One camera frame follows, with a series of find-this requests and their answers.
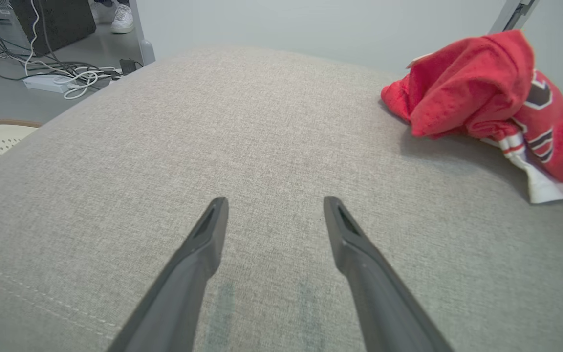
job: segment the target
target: gray floor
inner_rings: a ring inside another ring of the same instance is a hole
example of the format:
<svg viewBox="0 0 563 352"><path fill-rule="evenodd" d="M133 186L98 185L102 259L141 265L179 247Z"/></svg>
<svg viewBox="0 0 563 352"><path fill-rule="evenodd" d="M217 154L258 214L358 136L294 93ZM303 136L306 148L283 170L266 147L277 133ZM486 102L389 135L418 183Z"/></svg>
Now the gray floor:
<svg viewBox="0 0 563 352"><path fill-rule="evenodd" d="M97 26L95 33L63 47L56 54L62 61L81 61L96 66L119 67L119 59L126 58L142 62L136 33L112 34L109 24ZM0 74L22 77L24 71L14 60L0 60ZM90 92L76 100L65 100L60 93L27 89L23 82L0 78L0 119L45 123L90 96Z"/></svg>

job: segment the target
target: red cloth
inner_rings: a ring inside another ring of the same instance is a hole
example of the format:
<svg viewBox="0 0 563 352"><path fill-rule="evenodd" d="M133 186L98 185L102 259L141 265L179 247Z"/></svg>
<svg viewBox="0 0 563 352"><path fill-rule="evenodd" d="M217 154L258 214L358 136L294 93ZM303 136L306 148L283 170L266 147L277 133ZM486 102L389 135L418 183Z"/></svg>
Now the red cloth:
<svg viewBox="0 0 563 352"><path fill-rule="evenodd" d="M522 132L539 165L563 182L563 96L534 71L520 31L467 38L424 56L382 90L382 100L415 136L461 132L501 141Z"/></svg>

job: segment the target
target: white sneaker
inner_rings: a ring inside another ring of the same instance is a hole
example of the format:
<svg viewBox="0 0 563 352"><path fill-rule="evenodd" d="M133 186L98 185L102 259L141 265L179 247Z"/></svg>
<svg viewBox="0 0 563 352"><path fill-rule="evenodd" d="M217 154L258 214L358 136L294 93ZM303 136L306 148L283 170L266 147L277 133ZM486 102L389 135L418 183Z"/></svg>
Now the white sneaker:
<svg viewBox="0 0 563 352"><path fill-rule="evenodd" d="M127 5L119 4L116 7L116 14L112 21L112 33L129 33L134 29L134 15L131 13L131 8Z"/></svg>
<svg viewBox="0 0 563 352"><path fill-rule="evenodd" d="M92 12L92 18L94 18L96 24L112 23L114 13L116 13L116 6L112 4L112 6L106 7L100 2L92 2L92 4L90 4L90 11Z"/></svg>

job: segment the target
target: shoe sole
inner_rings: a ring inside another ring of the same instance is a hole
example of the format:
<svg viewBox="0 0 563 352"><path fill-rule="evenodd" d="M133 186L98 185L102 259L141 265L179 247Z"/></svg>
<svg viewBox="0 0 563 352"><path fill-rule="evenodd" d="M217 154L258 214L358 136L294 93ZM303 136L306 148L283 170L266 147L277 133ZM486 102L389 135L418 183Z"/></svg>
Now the shoe sole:
<svg viewBox="0 0 563 352"><path fill-rule="evenodd" d="M110 27L110 29L112 30L112 33L114 33L114 34L125 34L125 33L129 33L129 32L134 30L134 24L132 24L131 26L129 26L127 28L112 28L112 27Z"/></svg>

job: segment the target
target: shoe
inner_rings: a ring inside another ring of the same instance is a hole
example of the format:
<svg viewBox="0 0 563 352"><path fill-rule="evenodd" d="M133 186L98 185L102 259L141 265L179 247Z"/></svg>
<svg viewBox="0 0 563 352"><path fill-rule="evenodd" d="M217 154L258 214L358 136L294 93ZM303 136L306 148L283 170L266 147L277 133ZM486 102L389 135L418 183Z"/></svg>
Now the shoe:
<svg viewBox="0 0 563 352"><path fill-rule="evenodd" d="M92 18L96 24L112 23L114 20L114 13L116 13L116 6L107 7L102 5L100 2L92 2L90 4L90 11L92 12Z"/></svg>
<svg viewBox="0 0 563 352"><path fill-rule="evenodd" d="M116 7L116 14L112 21L112 33L129 33L134 29L134 15L131 13L131 8L127 5L119 4Z"/></svg>

